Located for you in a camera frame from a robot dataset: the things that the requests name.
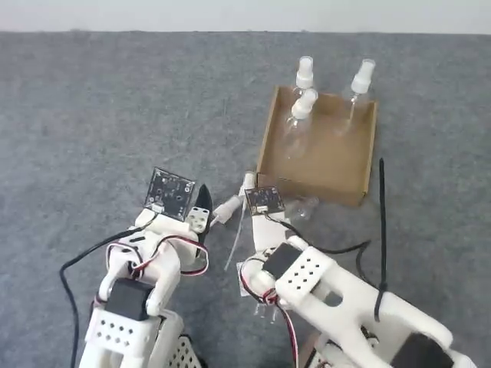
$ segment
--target perforated plate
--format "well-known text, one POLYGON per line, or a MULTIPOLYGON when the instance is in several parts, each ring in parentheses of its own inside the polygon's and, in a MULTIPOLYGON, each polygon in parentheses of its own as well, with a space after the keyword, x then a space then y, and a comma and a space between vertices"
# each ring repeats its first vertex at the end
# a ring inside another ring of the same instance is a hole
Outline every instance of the perforated plate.
POLYGON ((314 247, 305 249, 283 276, 276 281, 278 295, 291 305, 298 305, 335 262, 314 247))
POLYGON ((149 341, 155 340, 160 320, 131 320, 95 308, 85 340, 99 347, 131 356, 141 356, 149 341))
POLYGON ((201 363, 194 353, 191 341, 187 336, 181 336, 177 341, 176 351, 169 360, 172 368, 201 368, 201 363))

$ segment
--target white spray cap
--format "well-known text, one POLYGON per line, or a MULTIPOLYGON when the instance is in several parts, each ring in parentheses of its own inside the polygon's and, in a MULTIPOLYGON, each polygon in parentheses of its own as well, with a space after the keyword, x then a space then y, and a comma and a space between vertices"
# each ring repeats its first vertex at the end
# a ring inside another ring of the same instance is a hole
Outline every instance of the white spray cap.
POLYGON ((375 60, 364 59, 361 62, 360 70, 356 73, 351 82, 351 89, 357 94, 366 94, 370 88, 371 75, 374 73, 375 60))
POLYGON ((300 57, 297 71, 297 87, 306 90, 314 86, 314 60, 310 56, 300 57))
POLYGON ((317 101, 318 93, 316 90, 308 89, 296 100, 292 106, 292 115, 297 119, 305 119, 312 111, 312 107, 317 101))

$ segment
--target black cable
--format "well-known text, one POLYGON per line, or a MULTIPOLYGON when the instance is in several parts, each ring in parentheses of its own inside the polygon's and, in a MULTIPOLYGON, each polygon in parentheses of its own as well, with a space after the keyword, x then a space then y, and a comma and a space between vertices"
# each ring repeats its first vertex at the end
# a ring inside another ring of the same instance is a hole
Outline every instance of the black cable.
POLYGON ((379 163, 380 176, 380 202, 381 202, 381 282, 378 286, 378 296, 375 302, 374 316, 377 322, 380 322, 379 311, 381 309, 382 297, 387 291, 387 215, 385 211, 385 169, 384 159, 381 158, 379 163))
POLYGON ((60 268, 59 275, 60 275, 60 280, 61 283, 63 284, 63 289, 65 293, 68 296, 68 300, 70 301, 71 305, 71 311, 73 314, 74 318, 74 339, 72 343, 72 348, 71 348, 71 360, 70 360, 70 368, 75 368, 75 364, 77 362, 77 349, 78 349, 78 338, 80 336, 80 322, 79 322, 79 316, 78 316, 78 308, 77 308, 77 303, 75 302, 75 297, 73 292, 70 289, 70 286, 68 285, 67 278, 64 275, 64 272, 70 268, 71 266, 77 264, 79 261, 87 257, 90 253, 93 251, 96 251, 97 249, 104 247, 106 244, 109 244, 111 242, 115 242, 116 240, 119 240, 121 238, 126 238, 127 236, 130 236, 136 232, 141 232, 144 230, 148 225, 152 223, 152 221, 157 217, 157 214, 144 226, 141 226, 139 228, 134 228, 132 230, 126 230, 124 232, 120 232, 116 235, 110 236, 109 238, 104 239, 103 241, 98 242, 96 245, 91 246, 89 249, 81 252, 77 257, 72 258, 70 261, 66 262, 63 264, 60 268))
POLYGON ((292 224, 288 224, 287 222, 285 221, 282 221, 282 220, 278 220, 276 218, 273 218, 271 217, 269 214, 265 213, 265 217, 269 220, 269 221, 273 221, 273 222, 276 222, 280 225, 283 225, 285 228, 287 228, 288 230, 290 230, 291 232, 293 232, 295 235, 297 235, 299 238, 301 238, 304 242, 306 242, 308 245, 310 245, 311 247, 314 247, 316 248, 318 251, 321 251, 322 253, 324 253, 325 255, 343 255, 344 253, 349 253, 350 251, 356 251, 357 249, 362 249, 363 247, 367 247, 369 244, 370 244, 370 240, 367 240, 367 241, 364 241, 363 243, 361 244, 358 244, 358 245, 353 245, 351 247, 348 247, 348 248, 342 248, 342 249, 325 249, 325 248, 319 248, 319 247, 315 247, 311 242, 309 242, 307 239, 305 239, 302 234, 300 233, 299 230, 297 230, 295 228, 295 226, 293 226, 292 224))
MULTIPOLYGON (((261 258, 248 258, 246 260, 247 262, 249 261, 258 261, 258 262, 261 262, 261 263, 265 263, 265 260, 264 259, 261 259, 261 258)), ((252 291, 252 289, 247 285, 247 283, 245 282, 245 278, 244 276, 242 275, 242 273, 240 274, 240 278, 241 278, 241 282, 242 282, 242 286, 244 287, 244 290, 247 291, 251 297, 254 298, 255 301, 257 301, 258 303, 260 304, 264 304, 264 300, 262 299, 262 297, 260 297, 259 295, 257 295, 254 291, 252 291)))
POLYGON ((364 273, 363 268, 361 267, 361 258, 363 257, 363 253, 367 250, 368 246, 370 245, 371 241, 368 240, 366 242, 361 243, 361 248, 356 254, 356 269, 358 271, 358 275, 360 276, 360 279, 365 281, 367 284, 375 288, 375 284, 370 281, 368 276, 364 273))

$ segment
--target wire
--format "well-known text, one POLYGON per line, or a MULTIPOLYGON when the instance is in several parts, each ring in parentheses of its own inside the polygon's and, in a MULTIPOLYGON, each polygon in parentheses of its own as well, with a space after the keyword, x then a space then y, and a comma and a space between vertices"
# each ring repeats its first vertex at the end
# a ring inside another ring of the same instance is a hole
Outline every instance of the wire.
POLYGON ((242 223, 244 222, 244 214, 246 213, 246 209, 247 209, 247 201, 246 199, 243 199, 242 212, 240 214, 240 220, 239 220, 239 227, 237 228, 236 238, 233 241, 233 246, 232 246, 232 250, 230 251, 229 259, 227 259, 227 262, 225 263, 225 267, 223 268, 224 271, 227 271, 227 269, 229 268, 230 262, 232 261, 232 257, 236 252, 237 246, 239 245, 239 238, 240 238, 240 233, 242 231, 242 223))
POLYGON ((113 251, 113 248, 122 248, 123 251, 124 250, 127 250, 127 251, 132 251, 138 258, 138 263, 136 262, 131 262, 131 267, 133 268, 131 274, 132 276, 134 277, 138 277, 138 278, 141 278, 143 277, 143 270, 141 272, 138 272, 138 275, 136 272, 134 272, 134 267, 138 264, 141 264, 143 263, 143 258, 140 254, 140 252, 138 251, 138 247, 135 247, 134 245, 128 245, 128 244, 124 244, 124 243, 119 243, 119 242, 114 242, 114 243, 111 243, 107 246, 106 248, 106 269, 109 270, 109 265, 110 265, 110 254, 111 252, 113 251))
POLYGON ((68 284, 67 278, 64 275, 64 272, 69 269, 71 266, 77 264, 79 261, 87 257, 90 253, 93 251, 96 251, 97 249, 104 247, 106 244, 109 244, 111 242, 115 242, 121 238, 126 238, 127 236, 130 236, 136 232, 141 232, 144 230, 148 225, 152 223, 152 221, 157 217, 157 214, 145 225, 139 227, 139 228, 134 228, 132 230, 126 230, 124 232, 117 233, 116 235, 110 236, 109 238, 104 239, 103 241, 98 242, 95 245, 92 245, 89 249, 81 252, 77 257, 72 258, 70 261, 64 263, 59 271, 59 276, 61 283, 63 284, 63 289, 65 293, 68 296, 68 300, 70 301, 71 305, 71 311, 73 314, 73 319, 74 319, 74 336, 73 336, 73 342, 72 342, 72 348, 71 348, 71 360, 70 360, 70 368, 75 368, 75 364, 77 362, 77 349, 78 349, 78 338, 80 336, 80 321, 79 321, 79 315, 78 315, 78 308, 77 308, 77 303, 75 302, 75 297, 73 292, 70 289, 70 285, 68 284))
POLYGON ((378 286, 378 296, 375 302, 374 317, 380 322, 379 312, 382 304, 382 297, 388 289, 387 285, 387 214, 385 210, 385 168, 384 159, 381 157, 378 162, 380 178, 380 202, 381 202, 381 282, 378 286))
POLYGON ((276 222, 280 225, 283 225, 284 227, 286 227, 288 230, 290 230, 291 232, 293 232, 295 235, 297 235, 299 238, 301 238, 304 242, 306 242, 308 245, 310 245, 311 247, 314 247, 316 248, 318 251, 321 251, 322 253, 324 253, 325 255, 342 255, 344 253, 349 253, 351 251, 356 251, 358 249, 362 249, 362 248, 366 248, 367 247, 367 243, 370 244, 370 240, 367 240, 367 241, 364 241, 363 243, 360 243, 358 245, 353 245, 351 247, 348 247, 348 248, 342 248, 342 249, 325 249, 325 248, 319 248, 319 247, 315 247, 311 242, 309 242, 308 240, 306 240, 302 234, 300 233, 299 230, 297 230, 292 224, 288 224, 287 222, 285 221, 282 221, 282 220, 278 220, 276 218, 273 218, 271 217, 268 213, 265 213, 265 217, 270 220, 270 221, 273 221, 273 222, 276 222))
POLYGON ((260 296, 259 294, 255 293, 251 288, 250 286, 247 284, 247 281, 246 279, 244 278, 244 274, 242 273, 244 271, 244 267, 246 266, 247 262, 250 262, 250 261, 258 261, 258 262, 261 262, 261 263, 265 263, 265 260, 264 259, 261 259, 261 258, 255 258, 255 257, 251 257, 251 258, 247 258, 240 266, 240 269, 239 269, 239 277, 240 277, 240 281, 242 282, 242 286, 244 287, 244 290, 247 291, 249 293, 249 295, 251 297, 254 298, 255 301, 257 301, 258 303, 260 304, 266 304, 265 300, 262 298, 262 296, 260 296))
POLYGON ((297 335, 295 333, 295 328, 293 327, 292 319, 290 318, 288 312, 283 309, 278 303, 276 307, 282 312, 283 318, 285 318, 286 327, 288 328, 288 335, 290 336, 290 344, 292 345, 292 356, 295 368, 298 368, 298 341, 297 335))
POLYGON ((189 239, 189 238, 186 238, 184 236, 181 236, 181 235, 168 235, 168 236, 165 236, 163 237, 162 239, 159 240, 159 242, 157 243, 157 246, 155 247, 155 249, 153 250, 153 253, 152 255, 150 256, 149 259, 147 259, 145 262, 141 262, 140 264, 137 264, 133 270, 134 271, 142 271, 144 270, 146 267, 148 267, 148 265, 153 261, 155 260, 155 258, 157 258, 160 253, 159 253, 159 249, 160 249, 160 246, 165 243, 165 242, 169 242, 169 244, 175 248, 175 246, 169 241, 169 240, 172 240, 172 239, 177 239, 177 240, 180 240, 180 241, 183 241, 183 242, 186 242, 188 244, 191 244, 193 246, 195 246, 196 248, 198 248, 200 251, 202 251, 205 255, 205 259, 206 259, 206 263, 205 263, 205 266, 203 268, 200 268, 198 270, 193 270, 193 271, 181 271, 181 274, 183 275, 186 275, 186 276, 199 276, 201 274, 204 274, 207 270, 208 270, 208 267, 209 267, 209 256, 208 256, 208 249, 206 249, 206 247, 197 242, 197 241, 194 241, 192 239, 189 239))
POLYGON ((364 273, 363 268, 361 267, 361 258, 363 257, 363 253, 367 250, 368 246, 370 245, 370 241, 366 241, 363 244, 363 247, 360 248, 358 253, 356 254, 356 269, 358 271, 358 275, 360 276, 360 279, 365 281, 367 284, 375 288, 375 284, 370 281, 368 276, 364 273))

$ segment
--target clear plastic bottle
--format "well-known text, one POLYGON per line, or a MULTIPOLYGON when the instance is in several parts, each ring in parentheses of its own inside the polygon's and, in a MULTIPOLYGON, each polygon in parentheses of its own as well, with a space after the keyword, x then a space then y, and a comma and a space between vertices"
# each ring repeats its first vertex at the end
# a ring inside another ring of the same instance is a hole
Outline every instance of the clear plastic bottle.
POLYGON ((375 61, 364 59, 351 85, 343 90, 341 94, 343 103, 335 112, 332 122, 333 129, 337 134, 346 134, 350 128, 363 119, 367 112, 372 100, 369 89, 374 68, 375 61))
POLYGON ((315 90, 306 90, 293 104, 292 111, 286 118, 282 145, 288 159, 303 156, 308 147, 311 112, 317 98, 315 90))
POLYGON ((314 88, 314 60, 310 56, 302 56, 298 61, 297 78, 293 87, 295 100, 309 88, 314 88))
POLYGON ((295 227, 302 227, 310 220, 318 204, 319 199, 317 197, 294 199, 291 202, 285 203, 285 217, 295 227))

